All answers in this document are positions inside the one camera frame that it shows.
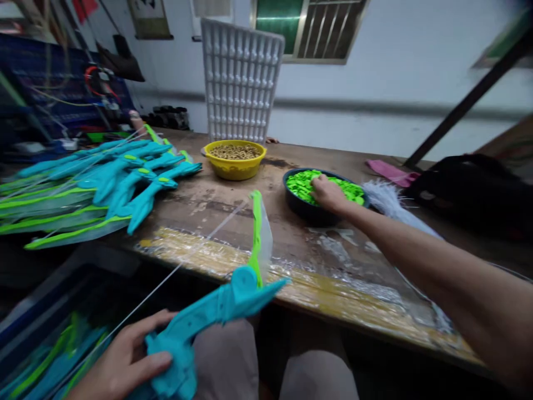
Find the workbench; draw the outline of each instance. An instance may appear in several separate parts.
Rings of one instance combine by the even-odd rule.
[[[215,176],[200,154],[208,136],[157,129],[178,150],[189,152],[203,170],[179,180],[179,187],[158,194],[153,212],[134,236],[117,232],[105,240],[219,281],[227,280],[246,264],[252,248],[251,202],[209,236],[249,193],[258,189],[274,238],[269,280],[289,277],[291,285],[278,294],[284,306],[333,320],[357,331],[410,346],[433,356],[483,372],[484,366],[456,332],[439,330],[435,312],[389,264],[368,237],[347,222],[331,229],[310,228],[286,205],[283,174],[293,168],[325,169],[356,183],[377,179],[367,159],[393,157],[288,144],[269,144],[258,174],[247,181],[225,181]],[[416,214],[451,243],[480,257],[509,266],[502,258],[507,245],[480,241],[475,235],[438,220],[429,211]],[[512,266],[523,271],[531,252],[521,253]]]

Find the black metal frame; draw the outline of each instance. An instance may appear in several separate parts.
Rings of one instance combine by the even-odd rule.
[[[533,48],[533,27],[509,49],[509,51],[493,66],[469,94],[444,118],[435,128],[433,133],[420,145],[418,149],[409,157],[404,166],[417,172],[422,170],[417,166],[418,162],[431,150],[444,135],[446,135],[457,122],[459,122],[468,111],[489,91],[489,89],[510,70],[527,52]]]

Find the beige pants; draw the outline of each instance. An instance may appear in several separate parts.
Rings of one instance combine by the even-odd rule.
[[[325,348],[339,348],[335,340],[327,342]],[[248,321],[213,325],[196,337],[193,346],[196,400],[258,399],[255,334]],[[285,368],[280,400],[358,399],[354,377],[342,357],[323,349],[296,351]]]

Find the yellow plastic bowl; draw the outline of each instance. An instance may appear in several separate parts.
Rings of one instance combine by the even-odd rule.
[[[228,146],[230,144],[234,146],[246,146],[249,144],[250,146],[257,148],[260,151],[260,155],[247,160],[226,160],[211,154],[211,150],[214,147]],[[248,141],[225,140],[212,142],[205,146],[205,156],[211,161],[215,174],[220,178],[228,179],[230,181],[243,181],[255,176],[259,170],[259,164],[261,164],[261,160],[265,157],[266,153],[266,148],[260,144]]]

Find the person's right hand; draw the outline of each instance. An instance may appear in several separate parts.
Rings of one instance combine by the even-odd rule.
[[[172,355],[146,355],[144,337],[166,326],[177,313],[161,310],[123,328],[87,375],[68,393],[67,400],[121,400],[136,387],[170,367]]]
[[[314,178],[311,185],[315,188],[311,195],[325,209],[338,213],[349,204],[339,185],[329,181],[326,175],[322,174],[318,178]]]

